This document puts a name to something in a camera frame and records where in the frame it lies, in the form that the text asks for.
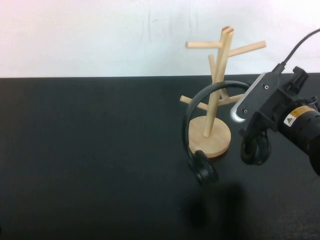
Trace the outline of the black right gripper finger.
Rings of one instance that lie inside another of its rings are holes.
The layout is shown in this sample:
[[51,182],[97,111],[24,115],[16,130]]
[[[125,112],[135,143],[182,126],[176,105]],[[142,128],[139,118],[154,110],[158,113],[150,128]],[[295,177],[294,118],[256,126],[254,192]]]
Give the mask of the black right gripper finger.
[[255,151],[255,135],[247,135],[242,141],[242,150],[245,153],[253,153]]
[[271,154],[271,145],[266,130],[261,133],[260,150],[263,157],[269,157]]

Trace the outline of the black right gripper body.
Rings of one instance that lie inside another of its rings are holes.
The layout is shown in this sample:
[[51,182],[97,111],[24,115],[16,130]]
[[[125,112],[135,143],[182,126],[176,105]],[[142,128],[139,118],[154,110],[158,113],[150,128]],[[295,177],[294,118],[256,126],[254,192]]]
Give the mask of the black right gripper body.
[[308,74],[297,66],[288,81],[276,71],[261,74],[238,102],[239,121],[248,122],[241,135],[246,137],[266,129],[277,131],[285,111],[304,101],[299,92],[307,79]]

